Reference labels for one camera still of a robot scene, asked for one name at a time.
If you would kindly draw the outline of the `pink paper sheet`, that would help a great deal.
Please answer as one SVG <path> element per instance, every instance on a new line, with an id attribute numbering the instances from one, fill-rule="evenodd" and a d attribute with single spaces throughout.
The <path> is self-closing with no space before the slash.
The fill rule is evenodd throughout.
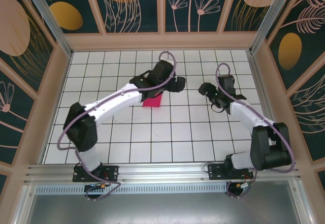
<path id="1" fill-rule="evenodd" d="M 159 108 L 161 105 L 162 94 L 157 94 L 154 98 L 148 98 L 143 102 L 142 107 Z"/>

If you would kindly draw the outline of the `grey metal panel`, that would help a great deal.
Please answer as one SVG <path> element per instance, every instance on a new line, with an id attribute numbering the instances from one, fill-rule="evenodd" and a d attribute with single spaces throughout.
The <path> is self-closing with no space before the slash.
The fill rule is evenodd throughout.
<path id="1" fill-rule="evenodd" d="M 17 224 L 311 224 L 289 193 L 231 199 L 223 193 L 111 195 L 90 202 L 81 195 L 37 195 Z"/>

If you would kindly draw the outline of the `aluminium side rail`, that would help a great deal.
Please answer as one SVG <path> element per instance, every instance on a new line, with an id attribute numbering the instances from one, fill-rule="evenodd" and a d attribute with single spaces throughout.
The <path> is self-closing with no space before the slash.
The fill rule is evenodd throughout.
<path id="1" fill-rule="evenodd" d="M 279 120 L 277 120 L 274 115 L 274 112 L 273 112 L 273 109 L 272 109 L 272 106 L 270 103 L 270 99 L 269 99 L 269 96 L 267 95 L 267 90 L 266 90 L 263 78 L 262 78 L 261 74 L 259 73 L 259 68 L 257 66 L 255 57 L 247 51 L 247 58 L 248 58 L 248 63 L 249 63 L 249 66 L 250 66 L 250 69 L 252 72 L 253 79 L 254 79 L 254 83 L 256 86 L 259 101 L 261 103 L 263 115 L 265 117 L 273 120 L 274 122 L 279 122 Z"/>

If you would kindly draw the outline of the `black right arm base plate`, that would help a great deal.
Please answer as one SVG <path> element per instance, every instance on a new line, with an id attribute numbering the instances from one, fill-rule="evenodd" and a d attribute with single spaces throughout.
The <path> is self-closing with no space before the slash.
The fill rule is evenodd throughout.
<path id="1" fill-rule="evenodd" d="M 253 173 L 249 169 L 235 169 L 225 164 L 208 164 L 210 180 L 244 180 L 253 179 Z"/>

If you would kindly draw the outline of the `aluminium mounting rail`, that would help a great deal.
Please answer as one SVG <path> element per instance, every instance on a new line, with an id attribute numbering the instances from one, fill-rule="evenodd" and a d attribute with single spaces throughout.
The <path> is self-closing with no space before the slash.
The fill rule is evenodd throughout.
<path id="1" fill-rule="evenodd" d="M 73 169 L 73 164 L 31 165 L 23 181 L 35 185 L 72 184 Z M 120 164 L 117 181 L 123 184 L 208 182 L 204 169 L 204 163 Z"/>

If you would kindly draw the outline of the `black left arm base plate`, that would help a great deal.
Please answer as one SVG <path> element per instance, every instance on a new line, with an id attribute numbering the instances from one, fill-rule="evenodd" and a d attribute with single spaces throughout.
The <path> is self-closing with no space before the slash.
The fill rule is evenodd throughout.
<path id="1" fill-rule="evenodd" d="M 97 178 L 116 182 L 118 177 L 118 166 L 100 165 L 91 173 Z M 81 165 L 77 165 L 74 167 L 72 181 L 73 182 L 98 182 L 98 180 L 90 176 Z"/>

